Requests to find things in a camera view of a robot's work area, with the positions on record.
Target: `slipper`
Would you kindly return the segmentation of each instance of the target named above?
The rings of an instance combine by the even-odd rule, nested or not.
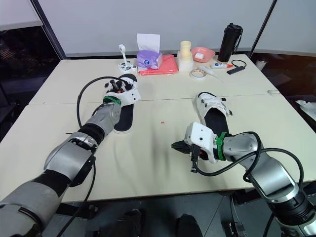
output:
[[[127,133],[133,126],[133,114],[134,114],[134,104],[130,104],[130,100],[134,98],[135,102],[140,99],[137,84],[136,76],[133,74],[124,74],[119,77],[120,79],[124,79],[127,81],[130,85],[132,85],[135,89],[126,90],[125,86],[122,85],[122,88],[124,89],[124,92],[118,96],[117,93],[109,92],[106,95],[108,96],[117,96],[120,98],[122,104],[121,104],[121,113],[119,117],[119,121],[114,126],[114,132],[118,134],[124,134]]]
[[[229,134],[226,117],[232,112],[226,107],[221,98],[208,92],[201,92],[197,96],[197,110],[202,123],[213,130],[218,137],[222,132]]]

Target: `glue bottle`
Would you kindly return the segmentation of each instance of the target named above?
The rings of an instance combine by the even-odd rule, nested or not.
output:
[[[213,63],[211,65],[212,69],[221,69],[221,68],[231,68],[232,64],[226,64],[226,63]]]

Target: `roll of tape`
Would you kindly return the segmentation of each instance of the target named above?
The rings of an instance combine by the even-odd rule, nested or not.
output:
[[[201,69],[193,69],[190,71],[190,77],[196,80],[204,80],[206,78],[207,73]]]
[[[195,54],[195,58],[204,59],[204,54],[202,54],[202,53],[196,53],[196,54]]]

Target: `white wall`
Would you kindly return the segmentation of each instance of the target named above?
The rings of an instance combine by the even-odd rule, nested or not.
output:
[[[316,56],[316,0],[278,0],[255,52]]]
[[[250,49],[272,0],[39,0],[66,56],[119,54],[123,43],[138,51],[136,34],[160,34],[161,50],[182,40],[219,49],[225,27],[244,29],[240,48]]]
[[[0,0],[0,31],[41,25],[29,0]]]

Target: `white table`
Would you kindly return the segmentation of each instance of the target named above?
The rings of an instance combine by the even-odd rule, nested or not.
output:
[[[185,72],[168,76],[134,74],[137,75],[142,100],[195,98],[202,91],[212,91],[216,96],[256,95],[267,94],[268,90],[276,89],[246,55],[233,55],[231,60],[234,59],[245,61],[247,67],[233,75],[226,73],[229,69],[217,70],[216,73],[223,82],[210,75],[205,80],[198,81]],[[120,62],[122,59],[63,60],[31,100],[30,105],[75,103],[81,89],[89,81],[103,76],[121,76],[122,72],[117,68]],[[214,60],[204,65],[209,67],[213,62]],[[108,80],[101,80],[89,86],[81,101],[101,102],[105,95],[106,82]]]
[[[228,118],[230,133],[256,131],[266,148],[287,149],[301,160],[305,181],[316,179],[316,135],[282,95],[226,98],[233,112]],[[81,105],[82,122],[98,105]],[[131,132],[110,133],[96,152],[97,178],[90,200],[252,187],[243,181],[244,169],[240,165],[219,176],[204,177],[190,172],[188,155],[170,148],[173,142],[183,140],[191,122],[199,121],[194,99],[139,101],[134,114]],[[0,143],[0,199],[41,174],[49,152],[68,137],[66,132],[77,129],[75,104],[27,106]],[[298,167],[292,158],[279,153],[271,156],[298,180]],[[228,161],[199,162],[205,171],[215,171],[227,164]],[[83,200],[90,182],[91,173],[82,185],[68,189],[63,201]]]

